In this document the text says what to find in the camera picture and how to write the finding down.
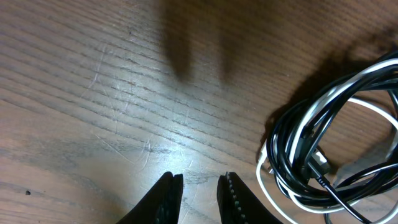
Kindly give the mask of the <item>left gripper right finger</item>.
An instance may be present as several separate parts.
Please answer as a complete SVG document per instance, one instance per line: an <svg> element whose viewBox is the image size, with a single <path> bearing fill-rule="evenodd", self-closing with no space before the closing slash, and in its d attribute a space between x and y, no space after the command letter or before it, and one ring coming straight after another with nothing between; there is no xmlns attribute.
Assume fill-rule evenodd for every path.
<svg viewBox="0 0 398 224"><path fill-rule="evenodd" d="M235 172L219 177L217 202L222 224L282 224Z"/></svg>

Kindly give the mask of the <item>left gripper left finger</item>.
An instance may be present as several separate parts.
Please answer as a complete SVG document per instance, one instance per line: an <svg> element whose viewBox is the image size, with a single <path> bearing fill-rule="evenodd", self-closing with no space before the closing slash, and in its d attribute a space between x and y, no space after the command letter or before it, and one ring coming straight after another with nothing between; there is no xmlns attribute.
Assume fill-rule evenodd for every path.
<svg viewBox="0 0 398 224"><path fill-rule="evenodd" d="M177 224L182 194L183 175L165 172L117 224Z"/></svg>

